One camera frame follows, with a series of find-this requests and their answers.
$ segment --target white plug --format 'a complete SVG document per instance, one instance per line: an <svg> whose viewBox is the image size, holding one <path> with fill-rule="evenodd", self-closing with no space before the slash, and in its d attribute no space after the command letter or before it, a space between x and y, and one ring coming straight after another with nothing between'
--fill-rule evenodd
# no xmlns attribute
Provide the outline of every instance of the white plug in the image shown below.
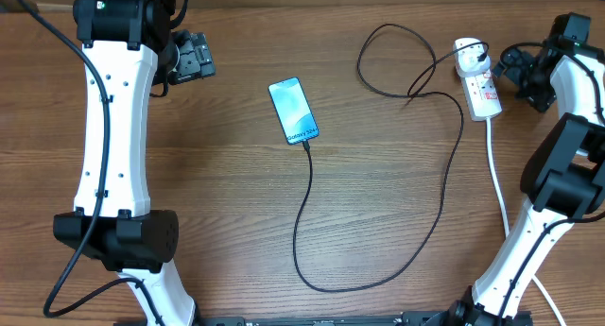
<svg viewBox="0 0 605 326"><path fill-rule="evenodd" d="M476 42L479 42L479 40L475 38L458 39L454 44L454 49ZM474 49L475 51L468 53L471 57L467 58L465 56L466 54L462 54L462 52L469 49ZM466 102L469 106L469 111L471 112L471 118L474 121L484 121L487 118L492 118L502 112L500 99L495 90L492 72L490 71L490 57L488 56L481 62L473 62L473 60L477 60L484 51L483 45L478 44L467 47L456 54L456 70L462 79L464 95L466 96Z"/></svg>
<svg viewBox="0 0 605 326"><path fill-rule="evenodd" d="M471 43L479 43L479 39L460 38L454 42L453 50L464 47ZM479 56L485 52L483 44L476 44L458 51L456 58L456 71L461 77L472 77L480 75L490 69L492 61L487 56L485 60L479 61Z"/></svg>

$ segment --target blue phone screen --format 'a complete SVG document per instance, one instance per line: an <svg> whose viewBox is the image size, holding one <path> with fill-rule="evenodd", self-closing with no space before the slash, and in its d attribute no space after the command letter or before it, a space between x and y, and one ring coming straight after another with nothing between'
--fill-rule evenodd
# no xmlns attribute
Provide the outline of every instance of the blue phone screen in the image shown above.
<svg viewBox="0 0 605 326"><path fill-rule="evenodd" d="M268 87L268 92L289 144L294 145L320 135L298 78L272 84Z"/></svg>

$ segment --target white power cord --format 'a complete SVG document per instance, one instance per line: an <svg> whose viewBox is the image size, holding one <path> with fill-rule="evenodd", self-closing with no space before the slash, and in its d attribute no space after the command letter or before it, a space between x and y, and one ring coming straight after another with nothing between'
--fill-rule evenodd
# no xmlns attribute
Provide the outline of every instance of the white power cord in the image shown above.
<svg viewBox="0 0 605 326"><path fill-rule="evenodd" d="M487 134L486 145L487 145L487 150L488 150L488 164L490 166L490 173L492 174L493 188L495 189L495 194L498 197L498 202L500 203L500 212L502 213L504 234L506 236L509 236L509 218L507 216L507 209L506 209L506 206L504 205L504 199L502 198L502 192L500 190L500 183L498 183L498 177L495 173L495 166L493 165L492 120L489 117L485 120L485 125L486 125L486 132L487 132L486 133ZM563 316L561 315L561 312L559 312L559 308L557 308L557 305L555 304L555 301L553 301L552 298L550 298L550 294L548 294L548 292L546 291L546 288L542 285L540 280L538 280L538 278L535 275L531 277L531 280L533 280L534 283L536 283L536 286L538 287L538 289L540 289L540 291L544 295L546 302L548 302L548 305L552 309L552 312L555 314L555 317L557 317L557 320L559 321L561 326L567 326L567 324L565 323L565 320L563 320Z"/></svg>

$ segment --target black charging cable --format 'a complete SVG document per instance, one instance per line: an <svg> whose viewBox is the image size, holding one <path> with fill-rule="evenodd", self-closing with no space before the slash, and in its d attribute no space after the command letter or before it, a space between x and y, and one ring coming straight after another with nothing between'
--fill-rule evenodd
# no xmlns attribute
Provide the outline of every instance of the black charging cable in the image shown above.
<svg viewBox="0 0 605 326"><path fill-rule="evenodd" d="M407 90L406 94L391 94L382 90L377 89L376 87L372 86L364 77L363 74L361 73L361 59L366 51L366 49L368 48L368 46L370 45L370 43L372 42L372 38L373 36L382 28L387 27L387 26L393 26L393 27L397 27L400 28L402 30L405 30L413 35L415 35L421 42L423 42L423 44L426 46L426 48L428 49L429 53L431 54L431 58L433 59L433 63L428 66L411 84L411 86L409 87L409 89ZM359 57L357 58L357 75L359 76L359 79L361 80L361 82L367 87L369 88L371 91L377 93L377 94L381 94L384 96L388 96L388 97L394 97L394 98L407 98L408 101L406 103L409 104L410 101L412 99L414 99L415 97L426 97L432 94L439 94L439 95L444 95L447 98L451 99L456 106L458 107L458 111L460 113L460 128L459 128L459 132L458 132L458 138L456 139L456 142L454 143L454 147L452 148L452 152L450 154L449 160L447 161L447 166L445 168L445 173L443 174L443 182L441 184L441 199L440 199L440 207L439 210L437 212L437 217L435 218L435 221L433 222L433 225L431 226L430 230L428 231L428 234L426 235L426 237L424 238L423 242L418 246L418 248L416 249L416 251L414 252L414 254L407 260L407 262L394 274L390 275L389 277L375 282L375 283L369 283L369 284L364 284L364 285L360 285L357 287L350 287L350 288L337 288L337 289L327 289L327 288L321 288L321 287L317 287L315 285L313 285L312 283L310 283L308 280L306 280L306 278L304 277L304 275L301 273L301 269L299 268L299 262L298 262L298 258L297 258L297 254L296 254L296 237L297 237L297 233L298 233L298 227L299 227L299 222L301 220L301 215L303 214L303 209L304 209L304 205L306 204L306 201L309 198L309 194L311 192L311 184L313 182L313 163L311 161L311 147L308 143L308 141L304 141L302 142L302 146L304 147L304 150L306 151L307 157L309 159L309 185L307 187L307 191L306 194L304 195L304 199L302 200L302 204L301 204L301 208L299 209L299 213L296 216L296 222L294 223L294 232L292 235L292 253L293 253L293 257L294 257L294 267L296 268L296 272L298 273L299 277L301 278L302 282L304 284L306 284L309 288L316 290L318 292L322 292L322 293L345 293L345 292L355 292L355 291L360 291L360 290L364 290L364 289L369 289L369 288L374 288L376 286L379 286L381 284L384 283L388 283L391 280L397 278L399 275L401 275L404 271L406 271L406 269L412 264L412 262L416 259L416 257L418 256L418 254L420 254L420 252L423 250L424 246L426 245L426 243L428 242L428 239L431 237L433 231L435 230L435 228L437 227L437 224L441 218L441 214L443 212L443 203L445 201L445 188L446 188L446 184L447 184L447 177L450 171L450 167L452 165L452 161L454 160L454 155L456 154L456 150L458 148L458 145L460 143L460 139L462 138L462 132L464 130L464 113L462 112L462 107L460 106L460 104L458 103L458 101L452 97L451 95L447 94L447 93L443 93L443 92L438 92L438 91L433 91L433 92L426 92L426 93L421 93L421 91L423 90L423 88L426 86L426 84L428 83L428 81L430 80L430 78L433 77L433 74L435 73L437 64L439 64L440 62L442 62L443 60L447 59L448 57L451 57L453 55L455 55L458 51L465 49L465 48L469 48L478 44L483 44L486 46L485 52L482 53L479 56L479 61L485 60L487 58L487 54L488 54L488 50L489 50L489 46L487 43L485 42L478 42L478 43L470 43L467 45L464 45L460 48L455 49L454 51L446 54L445 56L443 56L440 59L437 59L436 55L435 55L435 51L433 50L433 47L430 45L430 43L428 43L428 41L423 38L423 36L421 36L420 34L418 34L417 32L415 32L414 30L405 27L405 26L401 26L401 25L396 25L396 24L383 24L381 26L379 26L377 29L375 29L372 34L370 34L370 36L368 37L368 39L366 40L366 42L363 44L363 46L361 47L361 51L359 52ZM420 79L422 79L422 77L430 71L430 74L428 75L427 79L422 83L422 85L419 87L418 90L412 92L414 86L420 81Z"/></svg>
<svg viewBox="0 0 605 326"><path fill-rule="evenodd" d="M25 0L17 0L17 2L19 2L21 7L23 7L29 13L29 15L31 15L34 19L36 19L36 21L38 21L42 26L44 26L44 28L48 29L59 40L61 40L65 45L67 45L67 47L69 47L69 49L71 49L74 53L76 53L76 55L84 62L84 64L88 68L88 70L93 75L93 78L95 79L96 85L98 86L100 96L101 96L101 104L103 106L103 148L101 151L101 167L100 167L100 172L99 172L98 187L97 187L97 191L96 191L96 202L95 202L95 207L93 210L93 215L91 217L91 222L90 222L88 229L84 233L84 237L82 237L82 241L80 242L78 248L74 252L74 255L72 255L71 259L67 263L67 266L65 267L65 269L59 276L59 279L55 283L53 289L48 294L48 297L46 298L46 302L44 303L43 314L45 317L62 316L64 314L67 314L67 313L75 310L76 308L78 308L79 306L84 304L86 301L96 297L97 295L103 293L107 289L109 289L117 284L135 283L135 287L139 288L143 291L143 294L145 295L145 298L147 300L147 304L149 305L149 309L151 310L151 313L155 317L155 322L157 324L159 324L160 326L164 326L162 317L160 316L157 309L155 308L155 305L153 304L153 300L151 299L151 296L149 295L147 288L143 284L143 281L136 279L136 278L116 279L110 283L106 283L105 285L97 288L95 291L88 294L86 297L76 301L75 303L73 303L65 308L60 309L59 311L55 311L55 312L50 311L50 307L51 307L53 301L59 294L59 291L61 291L63 284L67 280L67 277L71 273L72 269L74 269L74 266L76 265L76 262L78 261L79 256L82 254L82 252L84 251L84 248L88 244L88 241L90 240L91 236L93 235L93 231L95 229L96 222L101 213L101 206L103 204L103 198L105 197L107 163L108 163L109 152L110 152L110 107L109 107L110 99L107 96L107 90L105 89L105 84L103 83L103 79L101 78L100 74L96 70L93 63L88 59L88 57L86 57L86 55L74 43L72 43L69 40L69 38L65 37L65 35L62 34L56 27L54 27L52 24L47 22L40 14L38 14L32 7L30 7Z"/></svg>
<svg viewBox="0 0 605 326"><path fill-rule="evenodd" d="M162 98L168 95L168 78L164 79L164 82L162 83L163 87L162 87L162 93L161 94L149 94L150 97L153 98Z"/></svg>
<svg viewBox="0 0 605 326"><path fill-rule="evenodd" d="M187 4L189 0L182 0L182 7L179 15L176 18L170 20L170 29L175 29L182 24L182 20L185 18L185 13L187 13Z"/></svg>

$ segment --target power cord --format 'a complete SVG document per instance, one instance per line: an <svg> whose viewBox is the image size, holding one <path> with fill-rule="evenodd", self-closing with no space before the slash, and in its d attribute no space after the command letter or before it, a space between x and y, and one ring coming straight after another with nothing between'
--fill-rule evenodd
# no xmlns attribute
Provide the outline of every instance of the power cord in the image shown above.
<svg viewBox="0 0 605 326"><path fill-rule="evenodd" d="M162 88L162 93L161 94L149 94L150 97L154 97L154 98L162 98L168 95L168 78L164 79L164 82L162 83L163 88Z"/></svg>
<svg viewBox="0 0 605 326"><path fill-rule="evenodd" d="M405 30L413 35L415 35L421 42L424 43L424 45L426 46L426 48L428 49L429 53L431 54L431 58L433 59L433 63L427 67L413 82L412 85L409 87L409 89L407 90L407 94L391 94L382 90L379 90L377 88L375 88L374 86L372 86L364 77L363 74L361 73L361 59L363 57L364 52L366 51L366 49L368 48L368 46L370 45L370 43L372 42L372 38L373 36L376 34L376 32L378 32L380 29L387 27L387 26L393 26L393 27L397 27L400 28L402 30ZM484 44L486 45L486 51L480 56L481 59L485 60L485 58L487 57L487 53L488 53L488 49L489 46L487 43L484 42L479 42L479 43L470 43L468 45L462 46L461 48L458 48L448 54L446 54L445 56L443 56L442 58L437 60L437 57L435 56L435 51L433 50L433 47L430 45L430 43L428 43L428 41L423 38L420 34L418 34L417 32L415 32L414 30L405 27L405 26L401 26L401 25L396 25L396 24L383 24L381 26L379 26L377 29L375 29L370 36L368 37L368 39L364 42L363 46L361 47L361 51L359 52L359 57L357 58L357 75L359 76L359 79L361 79L361 82L368 87L371 91L377 93L377 94L381 94L384 96L388 96L388 97L394 97L394 98L407 98L408 101L406 103L406 105L408 105L412 99L414 99L415 97L425 97L428 95L432 95L432 94L439 94L439 95L444 95L446 97L448 97L449 99L451 99L456 106L458 107L458 111L460 113L460 129L459 129L459 133L458 133L458 138L456 139L456 142L454 143L454 147L452 148L452 152L450 154L449 160L447 162L447 166L445 168L445 173L443 174L443 182L441 185L441 199L440 199L440 207L437 213L437 217L435 218L435 221L433 222L433 225L431 226L430 230L428 231L428 234L426 235L426 237L424 238L423 242L419 245L419 247L416 249L416 251L414 252L414 254L409 258L409 260L394 274L392 274L391 276L378 281L376 283L369 283L369 284L364 284L364 285L360 285L357 287L351 287L351 288L338 288L338 289L326 289L326 288L321 288L321 287L317 287L315 285L313 285L312 283L310 283L308 280L305 279L304 275L301 273L301 270L299 268L299 263L298 263L298 259L297 259L297 254L296 254L296 236L297 236L297 232L298 232L298 226L299 226L299 222L301 219L301 215L303 213L303 209L304 209L304 205L306 204L306 201L309 197L309 193L311 191L311 184L313 181L313 164L311 161L311 151L310 151L310 146L308 144L308 141L304 141L302 143L302 146L304 147L304 150L307 153L308 159L309 159L309 185L306 191L306 194L304 196L304 200L302 201L301 204L301 208L299 209L299 213L296 217L296 222L294 223L294 232L292 235L292 253L294 256L294 267L296 267L296 272L298 273L299 277L301 278L302 282L304 284L306 284L309 288L316 290L318 292L322 292L322 293L345 293L345 292L355 292L355 291L360 291L360 290L364 290L364 289L369 289L369 288L374 288L376 286L379 286L381 284L384 283L388 283L391 280L397 278L399 275L401 275L404 271L406 271L406 269L412 264L412 262L416 259L416 257L418 256L418 254L423 250L424 245L426 245L426 243L428 242L428 239L431 237L433 231L435 230L435 228L437 227L437 224L441 218L441 214L443 212L443 203L445 201L445 188L446 188L446 184L447 184L447 177L450 171L450 167L452 165L452 161L454 160L454 155L456 153L456 150L458 148L458 144L460 143L460 139L462 138L462 132L464 130L464 113L462 112L462 107L460 106L460 104L458 103L458 101L452 97L451 95L447 94L447 93L443 93L443 92L438 92L438 91L433 91L433 92L427 92L427 93L420 93L420 91L424 88L424 86L426 86L426 84L428 83L428 81L430 80L430 78L433 77L433 74L435 73L437 64L442 62L443 60L445 60L446 58L453 56L454 54L456 54L459 50L462 50L464 48L468 48L471 47L473 45L476 44ZM420 88L412 93L412 89L414 88L414 86L420 81L420 79L428 72L431 71L429 76L427 77L427 79L424 81L424 83L420 86Z"/></svg>
<svg viewBox="0 0 605 326"><path fill-rule="evenodd" d="M504 235L508 237L509 232L510 232L509 217L507 215L507 208L506 208L506 205L504 204L504 199L502 198L502 191L500 189L500 183L498 182L498 176L496 175L496 172L495 172L495 165L494 165L494 161L493 161L493 151L492 151L492 119L490 117L488 117L485 120L485 125L486 125L485 127L486 127L486 135L487 135L486 148L487 148L487 153L488 153L488 165L490 167L490 174L492 175L493 189L495 190L495 195L497 196L498 203L500 204L500 213L502 214L502 224L504 225ZM559 311L559 308L557 308L555 301L552 300L552 298L550 297L550 294L548 294L548 291L546 291L546 288L542 285L540 280L538 280L538 278L535 275L533 275L531 277L531 280L534 281L534 283L536 284L538 289L540 289L540 292L542 292L542 295L544 295L544 298L546 299L546 302L548 302L548 305L552 309L552 312L555 314L557 321L561 324L561 326L566 326L567 324L565 323L565 320L563 319L563 315Z"/></svg>
<svg viewBox="0 0 605 326"><path fill-rule="evenodd" d="M170 29L175 29L181 25L182 20L185 18L185 13L187 12L188 3L189 3L189 0L182 0L181 11L179 12L179 15L177 15L176 18L174 18L170 21Z"/></svg>
<svg viewBox="0 0 605 326"><path fill-rule="evenodd" d="M86 297L76 301L75 303L73 303L63 309L60 309L59 311L56 311L56 312L50 311L50 307L51 307L53 301L59 294L59 291L61 290L61 287L67 280L67 277L71 273L72 269L74 269L74 266L76 265L76 262L78 261L79 256L84 251L84 247L86 247L86 245L88 244L88 241L90 240L91 236L93 235L93 231L95 230L96 222L101 213L101 206L103 204L103 198L105 197L107 162L109 159L109 151L110 151L110 107L109 107L110 100L107 96L107 90L105 88L105 84L103 83L102 77L97 72L95 66L88 59L88 57L86 57L86 55L74 43L72 43L67 37L65 37L65 35L63 35L58 29L56 29L52 24L47 22L40 14L38 14L32 7L30 7L26 3L25 0L17 0L17 2L19 2L21 7L23 7L29 13L29 15L31 15L34 19L36 19L36 21L38 21L42 26L44 26L46 29L48 29L59 40L61 40L63 43L65 43L65 45L67 45L67 47L69 47L69 49L71 49L74 53L76 53L76 55L84 62L84 64L88 68L88 70L93 75L93 78L95 79L96 85L98 86L100 96L101 96L101 104L103 106L103 148L102 148L102 155L101 155L101 168L100 168L100 174L99 174L99 180L98 180L98 187L97 187L97 191L96 191L95 208L93 210L91 223L90 223L88 229L86 230L86 232L84 233L82 242L79 244L78 248L74 252L74 255L72 255L71 259L67 263L67 266L65 267L65 269L59 276L59 279L55 283L55 286L48 294L48 298L46 298L46 302L44 303L44 307L43 307L44 316L45 317L62 316L64 314L67 314L67 313L75 310L76 308L78 308L79 306L84 304L86 301L94 298L95 296L101 294L102 292L106 291L107 289L109 289L117 284L135 283L135 286L137 288L140 288L143 291L143 294L145 295L145 298L147 299L147 303L149 304L149 309L151 310L151 312L153 313L153 316L156 319L156 323L161 326L164 326L162 317L158 314L158 312L155 308L155 305L153 304L153 301L151 300L151 296L149 295L147 288L143 284L143 281L135 279L135 278L124 278L124 279L114 280L110 283L107 283L107 284L97 288L97 290L90 293Z"/></svg>

